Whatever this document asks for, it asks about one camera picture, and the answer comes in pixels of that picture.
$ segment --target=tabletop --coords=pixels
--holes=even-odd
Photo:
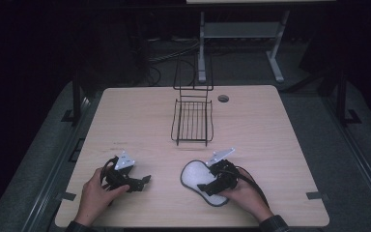
[[[217,97],[226,95],[228,102]],[[290,226],[322,227],[329,218],[322,199],[308,199],[316,185],[285,108],[273,86],[215,86],[214,137],[205,143],[171,138],[175,101],[170,87],[116,88],[103,92],[99,107],[71,175],[56,224],[73,220],[82,186],[98,167],[123,150],[136,160],[131,178],[152,175],[143,191],[114,201],[95,225],[114,227],[249,227],[258,222],[233,202],[213,207],[182,186],[183,168],[208,160],[214,151],[235,148],[227,159],[252,174],[275,214]]]

